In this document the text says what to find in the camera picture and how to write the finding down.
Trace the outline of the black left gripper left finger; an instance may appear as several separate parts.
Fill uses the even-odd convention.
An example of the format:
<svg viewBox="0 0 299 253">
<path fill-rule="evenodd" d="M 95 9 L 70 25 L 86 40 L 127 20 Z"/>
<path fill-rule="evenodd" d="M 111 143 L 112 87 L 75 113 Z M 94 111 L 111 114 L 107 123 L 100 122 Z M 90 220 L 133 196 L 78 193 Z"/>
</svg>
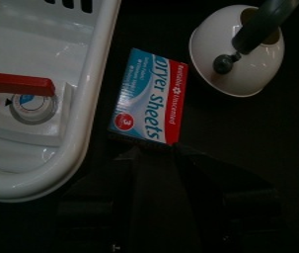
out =
<svg viewBox="0 0 299 253">
<path fill-rule="evenodd" d="M 71 186 L 58 206 L 52 253 L 128 253 L 139 158 L 134 147 Z"/>
</svg>

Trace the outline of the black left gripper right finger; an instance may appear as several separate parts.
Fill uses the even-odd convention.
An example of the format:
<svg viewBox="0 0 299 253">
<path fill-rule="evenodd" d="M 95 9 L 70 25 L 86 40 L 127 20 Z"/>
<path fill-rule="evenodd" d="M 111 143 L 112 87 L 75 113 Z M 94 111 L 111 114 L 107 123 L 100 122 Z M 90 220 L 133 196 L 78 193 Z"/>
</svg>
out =
<svg viewBox="0 0 299 253">
<path fill-rule="evenodd" d="M 253 172 L 199 150 L 173 145 L 202 242 L 202 253 L 281 253 L 275 187 Z"/>
</svg>

